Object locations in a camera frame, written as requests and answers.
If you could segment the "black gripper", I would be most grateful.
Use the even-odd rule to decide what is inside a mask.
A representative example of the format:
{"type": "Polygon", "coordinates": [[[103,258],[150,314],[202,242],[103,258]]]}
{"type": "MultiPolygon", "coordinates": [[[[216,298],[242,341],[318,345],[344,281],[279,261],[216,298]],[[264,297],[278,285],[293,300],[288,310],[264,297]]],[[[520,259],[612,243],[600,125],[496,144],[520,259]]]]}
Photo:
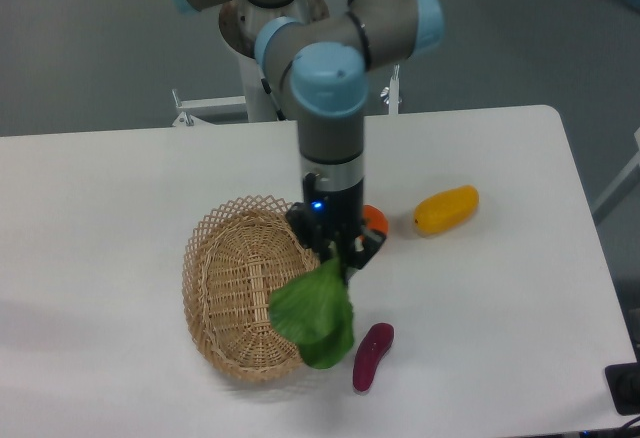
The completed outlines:
{"type": "Polygon", "coordinates": [[[380,251],[386,234],[362,227],[364,181],[338,191],[320,189],[320,176],[307,173],[302,181],[303,203],[295,202],[285,219],[304,249],[320,261],[334,257],[333,241],[341,253],[344,282],[362,270],[380,251]]]}

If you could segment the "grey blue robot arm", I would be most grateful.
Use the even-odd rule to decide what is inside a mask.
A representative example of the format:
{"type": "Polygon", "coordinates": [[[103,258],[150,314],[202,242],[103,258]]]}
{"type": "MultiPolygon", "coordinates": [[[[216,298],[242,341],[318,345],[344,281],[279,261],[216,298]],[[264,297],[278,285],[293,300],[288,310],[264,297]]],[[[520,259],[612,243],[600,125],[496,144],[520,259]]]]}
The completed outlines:
{"type": "Polygon", "coordinates": [[[347,0],[336,17],[309,0],[173,0],[189,12],[235,7],[228,44],[253,59],[274,117],[297,125],[303,199],[286,218],[343,279],[385,241],[363,218],[364,106],[370,71],[434,48],[444,35],[439,0],[347,0]]]}

